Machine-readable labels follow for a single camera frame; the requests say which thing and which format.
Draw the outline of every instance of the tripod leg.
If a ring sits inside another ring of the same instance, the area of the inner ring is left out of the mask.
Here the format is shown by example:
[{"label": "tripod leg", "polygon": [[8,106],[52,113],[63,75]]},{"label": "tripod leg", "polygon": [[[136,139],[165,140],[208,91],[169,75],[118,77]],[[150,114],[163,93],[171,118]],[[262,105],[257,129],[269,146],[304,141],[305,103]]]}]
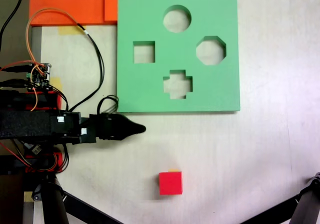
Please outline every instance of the tripod leg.
[{"label": "tripod leg", "polygon": [[320,199],[313,190],[309,190],[301,196],[290,224],[316,224],[319,211]]},{"label": "tripod leg", "polygon": [[256,215],[242,224],[281,224],[292,217],[297,206],[297,199],[299,199],[299,195]]},{"label": "tripod leg", "polygon": [[61,191],[57,186],[46,183],[41,189],[45,224],[69,224]]}]

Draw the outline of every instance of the wire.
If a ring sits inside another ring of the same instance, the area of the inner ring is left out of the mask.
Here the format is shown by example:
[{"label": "wire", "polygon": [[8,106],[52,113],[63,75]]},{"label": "wire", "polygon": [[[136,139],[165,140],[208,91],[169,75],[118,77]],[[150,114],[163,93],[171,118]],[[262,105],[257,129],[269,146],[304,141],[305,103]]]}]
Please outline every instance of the wire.
[{"label": "wire", "polygon": [[75,24],[77,24],[77,21],[74,19],[74,17],[72,17],[68,12],[58,9],[58,8],[44,8],[41,10],[38,10],[37,12],[35,12],[29,19],[27,25],[26,25],[26,30],[25,30],[25,42],[26,42],[26,46],[27,46],[27,50],[29,52],[29,55],[31,57],[32,60],[35,61],[35,56],[33,55],[32,51],[31,51],[31,47],[30,47],[30,43],[29,43],[29,28],[30,28],[30,24],[32,22],[32,20],[41,12],[49,12],[49,11],[53,11],[53,12],[58,12],[58,13],[62,13],[67,15],[70,19],[72,19],[74,21]]},{"label": "wire", "polygon": [[21,151],[20,151],[17,143],[15,142],[15,140],[12,139],[11,141],[13,142],[13,144],[14,144],[14,146],[15,146],[18,154],[19,154],[19,156],[29,165],[28,167],[30,167],[30,168],[32,168],[32,169],[34,169],[34,170],[36,170],[36,171],[50,171],[50,170],[55,169],[55,167],[57,166],[57,163],[58,163],[57,161],[58,161],[58,159],[57,159],[56,155],[53,154],[54,159],[55,159],[55,160],[54,160],[55,162],[54,162],[53,166],[51,166],[51,167],[49,167],[49,168],[47,168],[47,169],[39,169],[39,168],[34,167],[30,162],[28,162],[28,161],[24,158],[24,156],[22,155],[22,153],[21,153]]},{"label": "wire", "polygon": [[58,90],[56,87],[52,86],[52,85],[48,85],[49,87],[51,87],[56,93],[58,93],[61,98],[63,98],[63,100],[65,101],[65,109],[66,111],[69,111],[69,104],[68,104],[68,100],[66,99],[66,96],[60,91]]},{"label": "wire", "polygon": [[45,66],[44,64],[41,64],[41,63],[39,63],[39,62],[37,62],[37,61],[33,61],[33,60],[22,60],[22,61],[16,61],[16,62],[7,64],[7,65],[3,66],[2,68],[0,67],[0,71],[2,71],[2,70],[5,69],[5,68],[8,68],[8,67],[10,67],[10,66],[18,65],[18,64],[22,64],[22,63],[33,63],[33,64],[35,64],[35,65],[40,65],[40,66],[43,66],[43,67]]},{"label": "wire", "polygon": [[64,15],[67,15],[70,19],[72,19],[72,21],[77,25],[79,26],[83,32],[88,36],[88,38],[90,39],[90,41],[92,42],[93,46],[94,46],[94,49],[95,49],[95,52],[97,54],[97,57],[98,57],[98,61],[99,61],[99,68],[100,68],[100,81],[99,81],[99,86],[96,90],[94,90],[91,94],[89,94],[87,97],[85,97],[82,101],[80,101],[79,103],[77,103],[75,106],[73,106],[70,111],[73,111],[76,107],[78,107],[79,105],[81,105],[83,102],[87,101],[88,99],[90,99],[102,86],[103,82],[104,82],[104,78],[105,78],[105,64],[104,64],[104,61],[103,61],[103,58],[102,58],[102,55],[101,55],[101,52],[98,48],[98,46],[96,45],[96,43],[94,42],[93,38],[88,34],[88,32],[85,30],[85,28],[79,24],[74,17],[72,17],[72,15],[70,15],[68,12],[62,10],[62,9],[58,9],[58,8],[44,8],[44,9],[41,9],[37,12],[35,12],[31,18],[29,19],[28,21],[28,24],[26,26],[26,30],[25,30],[25,42],[26,42],[26,46],[27,46],[27,50],[29,52],[29,55],[31,57],[32,60],[35,61],[35,56],[33,55],[32,51],[31,51],[31,47],[30,47],[30,42],[29,42],[29,29],[30,29],[30,25],[31,25],[31,22],[32,20],[39,14],[39,13],[42,13],[42,12],[48,12],[48,11],[54,11],[54,12],[58,12],[58,13],[62,13]]},{"label": "wire", "polygon": [[[33,68],[32,68],[32,70],[31,70],[31,73],[30,73],[30,82],[32,83],[33,81],[32,81],[32,74],[33,74],[33,72],[34,72],[34,70],[35,70],[35,68],[37,67],[38,65],[35,65]],[[33,91],[34,91],[34,94],[35,94],[35,104],[34,104],[34,107],[30,110],[30,111],[33,111],[36,107],[37,107],[37,105],[38,105],[38,95],[37,95],[37,92],[36,92],[36,89],[35,89],[35,87],[33,88]]]},{"label": "wire", "polygon": [[65,158],[64,158],[64,160],[62,162],[61,167],[59,168],[59,170],[56,173],[64,172],[67,169],[68,165],[69,165],[69,154],[68,154],[68,149],[67,149],[66,146],[67,146],[66,144],[63,144],[63,148],[65,150],[65,152],[64,152],[64,157]]},{"label": "wire", "polygon": [[12,155],[14,155],[19,161],[21,161],[23,164],[25,164],[26,166],[30,167],[30,165],[28,165],[24,160],[22,160],[19,156],[17,156],[12,150],[10,150],[8,147],[6,147],[4,144],[2,144],[0,142],[0,145],[2,145],[2,147],[4,149],[6,149],[7,151],[9,151]]},{"label": "wire", "polygon": [[70,111],[73,111],[76,107],[78,107],[79,105],[81,105],[82,103],[84,103],[85,101],[87,101],[88,99],[90,99],[93,95],[95,95],[96,92],[98,92],[98,90],[101,88],[103,82],[104,82],[104,78],[105,78],[105,63],[103,61],[101,52],[98,48],[98,46],[96,45],[95,41],[93,40],[93,38],[87,33],[87,31],[85,30],[85,28],[81,25],[81,24],[77,24],[88,36],[88,38],[90,39],[90,41],[92,42],[95,52],[97,54],[98,57],[98,61],[99,61],[99,68],[100,68],[100,81],[99,81],[99,85],[97,87],[96,90],[94,90],[91,94],[89,94],[87,97],[85,97],[83,100],[81,100],[79,103],[77,103],[76,105],[74,105]]},{"label": "wire", "polygon": [[5,31],[5,28],[7,27],[8,23],[10,22],[10,20],[13,18],[13,16],[17,12],[18,8],[20,7],[21,2],[22,2],[22,0],[18,0],[18,3],[16,5],[15,9],[13,10],[11,15],[8,17],[8,19],[6,20],[6,22],[3,24],[2,28],[1,28],[1,31],[0,31],[0,52],[1,52],[1,46],[2,46],[2,36]]},{"label": "wire", "polygon": [[100,109],[101,109],[101,105],[103,104],[103,102],[106,100],[106,99],[110,99],[110,100],[113,100],[115,102],[115,104],[113,106],[111,106],[110,108],[108,108],[106,111],[104,112],[111,112],[113,113],[114,111],[116,111],[118,109],[118,105],[119,105],[119,98],[118,96],[115,96],[115,95],[108,95],[107,97],[104,97],[102,100],[100,100],[98,106],[97,106],[97,115],[100,115]]}]

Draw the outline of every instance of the green foam board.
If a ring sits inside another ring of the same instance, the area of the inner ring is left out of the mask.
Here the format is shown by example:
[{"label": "green foam board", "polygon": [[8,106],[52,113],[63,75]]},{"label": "green foam board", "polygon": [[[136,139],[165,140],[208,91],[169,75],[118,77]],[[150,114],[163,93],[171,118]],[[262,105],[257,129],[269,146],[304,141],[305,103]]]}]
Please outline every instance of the green foam board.
[{"label": "green foam board", "polygon": [[[180,33],[164,26],[174,8],[190,14]],[[117,95],[120,112],[240,110],[237,0],[118,0]],[[203,40],[218,40],[225,58],[205,65],[196,55]],[[135,63],[134,45],[153,43],[153,63]],[[164,92],[170,72],[192,78],[185,99]]]}]

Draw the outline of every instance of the red block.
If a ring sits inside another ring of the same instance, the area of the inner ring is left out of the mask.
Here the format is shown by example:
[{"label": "red block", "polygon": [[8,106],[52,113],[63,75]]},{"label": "red block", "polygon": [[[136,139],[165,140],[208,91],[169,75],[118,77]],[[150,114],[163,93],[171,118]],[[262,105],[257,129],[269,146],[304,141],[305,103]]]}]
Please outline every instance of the red block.
[{"label": "red block", "polygon": [[159,173],[160,195],[181,195],[182,194],[182,172],[161,172]]}]

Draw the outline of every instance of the cross-shaped hole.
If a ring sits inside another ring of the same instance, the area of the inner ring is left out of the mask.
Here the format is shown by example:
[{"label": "cross-shaped hole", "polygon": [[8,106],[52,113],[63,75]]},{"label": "cross-shaped hole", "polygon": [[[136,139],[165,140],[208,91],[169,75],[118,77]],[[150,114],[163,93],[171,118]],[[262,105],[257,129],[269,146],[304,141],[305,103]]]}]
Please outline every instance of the cross-shaped hole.
[{"label": "cross-shaped hole", "polygon": [[170,77],[163,78],[163,89],[170,93],[170,99],[185,99],[193,91],[192,76],[186,76],[185,70],[170,70]]}]

